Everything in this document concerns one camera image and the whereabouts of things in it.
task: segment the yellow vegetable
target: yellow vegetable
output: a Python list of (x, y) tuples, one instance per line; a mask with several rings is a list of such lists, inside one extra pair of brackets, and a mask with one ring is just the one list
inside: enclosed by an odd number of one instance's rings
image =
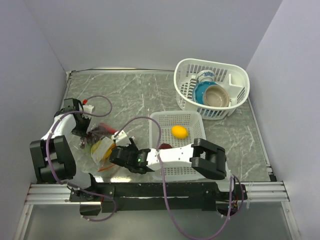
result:
[(189, 135), (188, 130), (185, 127), (179, 125), (173, 126), (171, 128), (171, 133), (177, 139), (185, 139)]

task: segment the gray marble surface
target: gray marble surface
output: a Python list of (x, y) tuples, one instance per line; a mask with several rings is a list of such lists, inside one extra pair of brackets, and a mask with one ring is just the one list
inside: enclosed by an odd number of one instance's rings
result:
[[(113, 104), (112, 113), (102, 118), (93, 117), (91, 123), (103, 122), (119, 129), (136, 116), (180, 110), (173, 77), (173, 72), (72, 73), (67, 98), (83, 100), (92, 95), (108, 96)], [(90, 104), (95, 106), (96, 114), (109, 109), (103, 98), (91, 99)], [(204, 120), (203, 125), (206, 139), (226, 149), (228, 167), (233, 174), (246, 182), (270, 181), (248, 102), (231, 116), (223, 120)], [(130, 137), (135, 137), (138, 148), (148, 147), (147, 120), (136, 120), (125, 131)], [(72, 136), (69, 142), (77, 165), (84, 172), (92, 173), (98, 182), (154, 182), (148, 174), (134, 174), (118, 166), (97, 172), (99, 167), (88, 153), (80, 149), (79, 142), (76, 136)]]

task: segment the blue bowl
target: blue bowl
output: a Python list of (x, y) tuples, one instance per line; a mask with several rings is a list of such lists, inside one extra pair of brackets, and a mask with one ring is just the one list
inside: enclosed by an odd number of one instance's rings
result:
[(203, 81), (194, 86), (192, 92), (192, 101), (204, 105), (204, 94), (208, 87), (218, 85), (214, 81)]

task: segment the white perforated bin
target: white perforated bin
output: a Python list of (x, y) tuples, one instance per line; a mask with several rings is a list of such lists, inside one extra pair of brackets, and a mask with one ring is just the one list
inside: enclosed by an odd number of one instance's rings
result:
[[(150, 118), (155, 119), (161, 126), (162, 136), (160, 144), (170, 144), (173, 148), (184, 147), (194, 143), (194, 139), (206, 139), (204, 124), (201, 115), (196, 111), (161, 111), (154, 112)], [(173, 126), (180, 125), (187, 129), (188, 137), (178, 139), (171, 133)], [(153, 121), (149, 121), (149, 147), (155, 149), (159, 137), (159, 129)], [(165, 179), (167, 181), (188, 181), (203, 179), (200, 173), (190, 166), (175, 166), (165, 169)], [(162, 180), (161, 170), (150, 173), (155, 180)]]
[[(196, 75), (202, 70), (212, 70), (215, 82), (229, 94), (229, 106), (212, 107), (192, 101), (192, 93), (196, 86)], [(174, 87), (176, 102), (182, 110), (197, 111), (206, 120), (220, 120), (230, 116), (248, 98), (250, 82), (248, 74), (241, 67), (199, 59), (184, 59), (178, 63), (174, 71)]]

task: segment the gray wall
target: gray wall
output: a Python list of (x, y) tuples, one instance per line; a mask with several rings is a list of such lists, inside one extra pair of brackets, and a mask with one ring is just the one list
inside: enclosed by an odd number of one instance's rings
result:
[(66, 71), (175, 69), (185, 58), (246, 68), (281, 0), (24, 0)]
[(306, 240), (320, 238), (319, 10), (318, 0), (284, 0), (247, 68), (268, 156)]
[(22, 0), (0, 2), (0, 239), (12, 239), (35, 173), (29, 144), (42, 137), (66, 74)]

